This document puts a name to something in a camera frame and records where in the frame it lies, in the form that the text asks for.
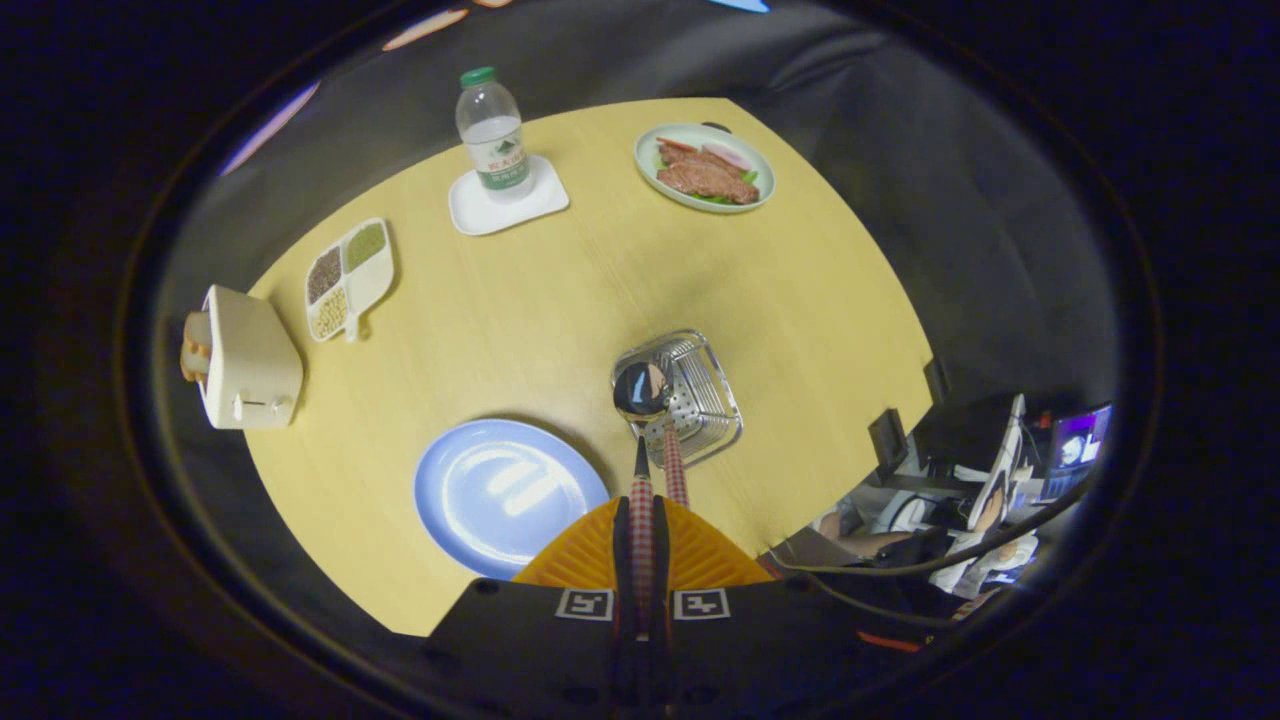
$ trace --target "carrot slice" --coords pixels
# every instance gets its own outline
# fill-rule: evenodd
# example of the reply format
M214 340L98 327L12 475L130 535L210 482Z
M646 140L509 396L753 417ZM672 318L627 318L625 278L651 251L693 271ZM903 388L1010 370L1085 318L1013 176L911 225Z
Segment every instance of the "carrot slice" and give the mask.
M667 140L666 137L659 137L658 142L662 142L664 145L669 145L672 147L677 147L677 149L684 150L686 152L698 152L698 149L694 147L692 145L685 145L684 142L676 142L675 140Z

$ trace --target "bottle label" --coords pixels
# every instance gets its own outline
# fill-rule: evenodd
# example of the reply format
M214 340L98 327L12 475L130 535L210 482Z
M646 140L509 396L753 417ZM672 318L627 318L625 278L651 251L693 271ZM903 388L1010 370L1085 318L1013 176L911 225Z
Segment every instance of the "bottle label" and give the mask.
M490 142L467 143L480 183L489 190L507 190L529 177L529 158L520 128Z

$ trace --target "green powder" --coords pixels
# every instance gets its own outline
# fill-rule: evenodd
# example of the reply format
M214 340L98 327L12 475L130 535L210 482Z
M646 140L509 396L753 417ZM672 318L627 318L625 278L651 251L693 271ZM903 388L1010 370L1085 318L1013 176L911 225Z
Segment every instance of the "green powder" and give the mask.
M372 258L385 245L387 236L380 224L369 225L357 232L356 237L347 243L347 272L358 268L361 263Z

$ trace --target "spoon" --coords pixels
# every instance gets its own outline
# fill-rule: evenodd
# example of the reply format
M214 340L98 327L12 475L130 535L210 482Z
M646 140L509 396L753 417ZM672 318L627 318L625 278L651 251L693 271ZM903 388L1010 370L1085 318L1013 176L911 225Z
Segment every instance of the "spoon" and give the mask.
M649 454L644 427L662 416L671 402L671 384L654 363L627 365L613 384L613 406L640 425L636 438L636 471L631 480L630 547L631 588L636 598L637 634L649 635L655 550L653 543L653 486L649 484Z

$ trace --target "green bottle cap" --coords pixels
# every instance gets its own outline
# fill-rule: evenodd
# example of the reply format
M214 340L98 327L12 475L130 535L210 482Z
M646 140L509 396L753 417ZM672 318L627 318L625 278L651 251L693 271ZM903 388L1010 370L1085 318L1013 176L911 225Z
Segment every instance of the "green bottle cap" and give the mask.
M497 74L498 74L497 70L494 70L489 65L485 65L483 68L476 68L474 70L467 70L462 73L460 81L462 82L462 87L475 87L480 83L490 82Z

